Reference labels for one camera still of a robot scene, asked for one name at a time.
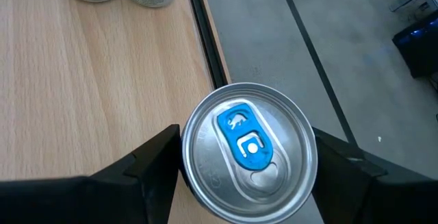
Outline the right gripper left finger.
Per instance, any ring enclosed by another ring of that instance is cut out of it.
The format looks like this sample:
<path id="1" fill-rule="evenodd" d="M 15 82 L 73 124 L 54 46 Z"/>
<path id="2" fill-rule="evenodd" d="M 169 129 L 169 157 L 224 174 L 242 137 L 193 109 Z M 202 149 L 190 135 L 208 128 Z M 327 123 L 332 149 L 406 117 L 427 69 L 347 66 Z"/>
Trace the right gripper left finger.
<path id="1" fill-rule="evenodd" d="M 179 143 L 172 124 L 93 175 L 0 182 L 0 224 L 167 224 Z"/>

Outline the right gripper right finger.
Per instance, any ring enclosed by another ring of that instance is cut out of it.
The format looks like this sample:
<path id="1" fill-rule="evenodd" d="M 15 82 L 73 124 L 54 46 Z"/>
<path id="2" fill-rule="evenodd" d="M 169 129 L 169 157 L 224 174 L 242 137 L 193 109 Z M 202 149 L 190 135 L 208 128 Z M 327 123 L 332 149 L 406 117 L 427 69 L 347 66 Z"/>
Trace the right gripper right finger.
<path id="1" fill-rule="evenodd" d="M 315 129 L 312 190 L 325 224 L 438 224 L 438 179 Z"/>

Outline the silver blue Red Bull can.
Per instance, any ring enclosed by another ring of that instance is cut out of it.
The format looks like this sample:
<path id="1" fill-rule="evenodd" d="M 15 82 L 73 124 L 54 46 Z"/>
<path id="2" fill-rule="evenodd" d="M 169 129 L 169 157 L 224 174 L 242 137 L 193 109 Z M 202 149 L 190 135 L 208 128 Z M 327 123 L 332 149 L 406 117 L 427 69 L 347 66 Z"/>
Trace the silver blue Red Bull can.
<path id="1" fill-rule="evenodd" d="M 181 174 L 196 200 L 231 223 L 278 224 L 308 200 L 318 169 L 315 134 L 286 95 L 252 82 L 223 86 L 181 134 Z"/>

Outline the black glossy object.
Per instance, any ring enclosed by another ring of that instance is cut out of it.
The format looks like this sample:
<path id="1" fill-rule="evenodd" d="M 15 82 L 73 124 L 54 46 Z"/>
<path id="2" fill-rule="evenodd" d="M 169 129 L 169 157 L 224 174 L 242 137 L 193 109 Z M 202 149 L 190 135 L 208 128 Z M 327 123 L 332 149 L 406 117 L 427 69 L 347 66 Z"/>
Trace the black glossy object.
<path id="1" fill-rule="evenodd" d="M 413 78 L 438 73 L 438 17 L 428 18 L 392 38 Z"/>

